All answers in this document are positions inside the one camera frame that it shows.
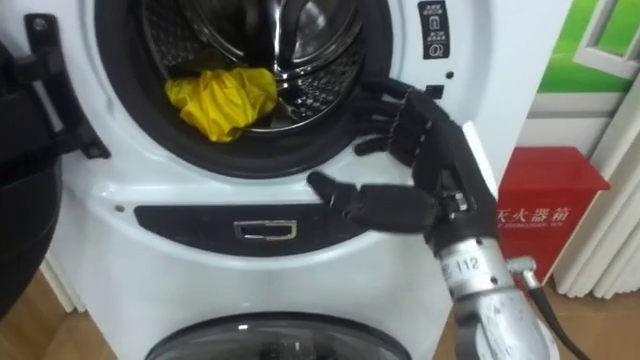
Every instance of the yellow garment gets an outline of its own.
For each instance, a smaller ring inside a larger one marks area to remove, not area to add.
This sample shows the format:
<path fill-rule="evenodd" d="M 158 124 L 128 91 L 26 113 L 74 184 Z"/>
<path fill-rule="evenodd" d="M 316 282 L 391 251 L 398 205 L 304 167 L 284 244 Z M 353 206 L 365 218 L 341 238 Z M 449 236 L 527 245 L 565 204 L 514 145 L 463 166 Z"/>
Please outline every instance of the yellow garment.
<path fill-rule="evenodd" d="M 180 117 L 214 142 L 234 140 L 277 102 L 276 81 L 266 69 L 205 70 L 199 78 L 169 80 L 164 89 Z"/>

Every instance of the printed number 112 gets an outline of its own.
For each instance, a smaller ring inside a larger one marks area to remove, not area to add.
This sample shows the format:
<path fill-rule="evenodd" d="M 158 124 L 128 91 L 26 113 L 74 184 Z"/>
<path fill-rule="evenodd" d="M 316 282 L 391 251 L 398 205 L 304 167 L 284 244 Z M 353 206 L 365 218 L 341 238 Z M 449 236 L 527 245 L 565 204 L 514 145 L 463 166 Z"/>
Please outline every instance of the printed number 112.
<path fill-rule="evenodd" d="M 458 261 L 457 265 L 458 265 L 458 271 L 460 271 L 461 273 L 464 272 L 465 270 L 471 271 L 471 270 L 480 269 L 480 265 L 478 264 L 478 258 L 475 258 L 475 257 L 464 259 L 464 261 Z"/>

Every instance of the front-loading washing machine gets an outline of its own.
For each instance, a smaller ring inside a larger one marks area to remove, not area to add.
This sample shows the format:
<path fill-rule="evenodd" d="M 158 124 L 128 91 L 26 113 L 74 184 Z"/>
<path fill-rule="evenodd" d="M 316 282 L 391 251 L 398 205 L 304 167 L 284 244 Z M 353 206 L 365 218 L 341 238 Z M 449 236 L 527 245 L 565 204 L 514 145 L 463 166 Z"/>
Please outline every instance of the front-loading washing machine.
<path fill-rule="evenodd" d="M 500 179 L 570 3 L 4 0 L 3 197 L 46 203 L 120 359 L 429 359 L 451 301 L 422 237 L 340 218 L 305 173 L 410 183 L 352 150 L 359 79 L 393 77 L 472 121 Z M 234 64 L 278 106 L 211 143 L 163 85 Z"/>

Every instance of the black cable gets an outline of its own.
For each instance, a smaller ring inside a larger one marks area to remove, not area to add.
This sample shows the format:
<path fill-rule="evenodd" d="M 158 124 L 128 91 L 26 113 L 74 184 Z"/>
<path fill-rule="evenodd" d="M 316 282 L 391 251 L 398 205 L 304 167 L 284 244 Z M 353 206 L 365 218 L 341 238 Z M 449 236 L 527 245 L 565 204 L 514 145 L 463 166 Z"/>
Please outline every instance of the black cable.
<path fill-rule="evenodd" d="M 549 303 L 549 299 L 547 299 L 547 295 L 544 293 L 544 290 L 541 287 L 535 289 L 529 289 L 529 295 L 533 300 L 533 303 L 536 304 L 538 310 L 540 310 L 540 314 L 547 322 L 547 325 L 551 328 L 551 330 L 558 336 L 560 342 L 567 347 L 569 351 L 576 357 L 578 360 L 589 360 L 589 357 L 580 350 L 580 348 L 569 339 L 567 333 L 564 332 L 558 318 L 556 317 L 553 308 L 551 307 L 551 303 Z"/>

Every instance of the white label sticker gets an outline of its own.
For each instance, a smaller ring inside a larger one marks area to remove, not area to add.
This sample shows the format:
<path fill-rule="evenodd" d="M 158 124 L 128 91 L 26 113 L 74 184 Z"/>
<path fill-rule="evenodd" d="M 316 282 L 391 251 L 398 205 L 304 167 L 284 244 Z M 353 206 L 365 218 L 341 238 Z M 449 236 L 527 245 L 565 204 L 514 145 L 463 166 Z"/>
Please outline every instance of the white label sticker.
<path fill-rule="evenodd" d="M 456 254 L 445 259 L 441 265 L 442 275 L 449 287 L 464 283 L 480 274 L 489 274 L 484 258 L 476 252 Z"/>

